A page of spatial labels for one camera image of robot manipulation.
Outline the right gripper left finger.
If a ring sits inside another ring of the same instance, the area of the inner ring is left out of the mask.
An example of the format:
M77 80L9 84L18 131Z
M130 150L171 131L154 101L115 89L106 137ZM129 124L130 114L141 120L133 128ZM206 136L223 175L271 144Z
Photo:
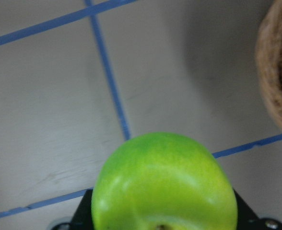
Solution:
M91 201L93 190L89 189L82 197L70 222L70 230L93 230Z

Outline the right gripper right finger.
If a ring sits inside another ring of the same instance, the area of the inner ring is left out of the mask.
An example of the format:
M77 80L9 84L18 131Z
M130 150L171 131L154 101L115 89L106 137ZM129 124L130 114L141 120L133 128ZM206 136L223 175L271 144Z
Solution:
M237 230L256 230L259 217L251 207L243 200L239 193L234 190L237 202Z

